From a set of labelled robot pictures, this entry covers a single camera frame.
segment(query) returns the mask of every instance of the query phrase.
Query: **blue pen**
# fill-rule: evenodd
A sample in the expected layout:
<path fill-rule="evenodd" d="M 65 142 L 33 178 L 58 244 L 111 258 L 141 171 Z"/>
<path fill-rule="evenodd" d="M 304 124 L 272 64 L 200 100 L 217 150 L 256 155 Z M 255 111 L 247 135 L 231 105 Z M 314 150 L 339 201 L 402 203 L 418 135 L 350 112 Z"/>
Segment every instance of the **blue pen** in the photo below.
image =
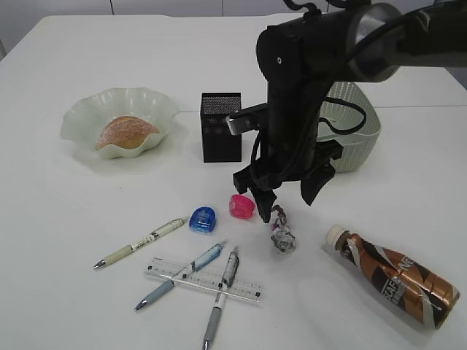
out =
<path fill-rule="evenodd" d="M 186 279 L 193 272 L 201 270 L 204 266 L 206 266 L 211 261 L 219 257 L 226 243 L 227 241 L 222 241 L 218 244 L 215 244 L 213 247 L 207 250 L 204 254 L 202 254 L 198 259 L 191 262 L 191 264 L 185 266 L 183 269 L 178 271 L 172 277 L 176 279 Z M 144 299 L 141 300 L 138 305 L 136 305 L 136 308 L 134 308 L 134 310 L 138 311 L 138 310 L 141 310 L 142 308 L 145 308 L 148 305 L 151 305 L 161 296 L 166 294 L 169 290 L 172 290 L 172 288 L 174 287 L 175 285 L 173 281 L 171 280 L 165 281 L 159 286 L 159 288 L 155 289 L 150 294 L 146 295 L 146 297 L 144 297 Z"/>

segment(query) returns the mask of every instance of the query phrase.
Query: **pink pencil sharpener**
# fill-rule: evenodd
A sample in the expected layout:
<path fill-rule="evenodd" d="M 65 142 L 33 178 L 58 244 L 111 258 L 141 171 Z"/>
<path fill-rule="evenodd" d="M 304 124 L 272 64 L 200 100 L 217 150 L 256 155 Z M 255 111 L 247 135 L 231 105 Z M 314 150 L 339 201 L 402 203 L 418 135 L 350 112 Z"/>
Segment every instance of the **pink pencil sharpener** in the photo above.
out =
<path fill-rule="evenodd" d="M 233 195 L 228 204 L 228 210 L 233 217 L 239 219 L 249 219 L 253 216 L 255 204 L 253 201 L 243 195 Z"/>

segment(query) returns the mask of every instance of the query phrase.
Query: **pencil sharpener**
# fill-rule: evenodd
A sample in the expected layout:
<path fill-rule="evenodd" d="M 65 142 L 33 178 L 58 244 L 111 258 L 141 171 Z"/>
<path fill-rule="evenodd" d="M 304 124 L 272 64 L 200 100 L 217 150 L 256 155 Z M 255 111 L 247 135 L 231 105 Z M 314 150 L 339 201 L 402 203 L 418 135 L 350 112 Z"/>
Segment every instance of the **pencil sharpener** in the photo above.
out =
<path fill-rule="evenodd" d="M 249 219 L 253 216 L 255 204 L 244 195 L 233 195 L 228 203 L 228 210 L 233 217 L 238 219 Z"/>
<path fill-rule="evenodd" d="M 197 208 L 190 218 L 190 229 L 200 233 L 211 233 L 216 225 L 216 213 L 208 206 Z"/>

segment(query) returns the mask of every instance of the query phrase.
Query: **black box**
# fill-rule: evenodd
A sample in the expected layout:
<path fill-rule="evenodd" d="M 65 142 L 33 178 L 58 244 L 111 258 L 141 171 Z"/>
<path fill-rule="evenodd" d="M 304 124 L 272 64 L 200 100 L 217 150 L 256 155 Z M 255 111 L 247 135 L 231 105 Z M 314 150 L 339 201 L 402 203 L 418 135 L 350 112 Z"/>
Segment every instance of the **black box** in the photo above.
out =
<path fill-rule="evenodd" d="M 242 161 L 242 135 L 231 135 L 225 118 L 242 109 L 240 93 L 201 95 L 201 135 L 205 163 Z"/>

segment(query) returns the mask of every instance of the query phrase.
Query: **blue pencil sharpener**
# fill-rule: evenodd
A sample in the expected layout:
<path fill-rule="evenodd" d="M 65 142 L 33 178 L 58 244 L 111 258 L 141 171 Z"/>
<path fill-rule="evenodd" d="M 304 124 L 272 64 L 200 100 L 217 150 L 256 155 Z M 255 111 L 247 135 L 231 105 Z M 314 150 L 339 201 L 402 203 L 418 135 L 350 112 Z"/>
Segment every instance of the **blue pencil sharpener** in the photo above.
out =
<path fill-rule="evenodd" d="M 190 229 L 201 233 L 211 233 L 216 225 L 216 213 L 208 206 L 197 208 L 190 218 Z"/>

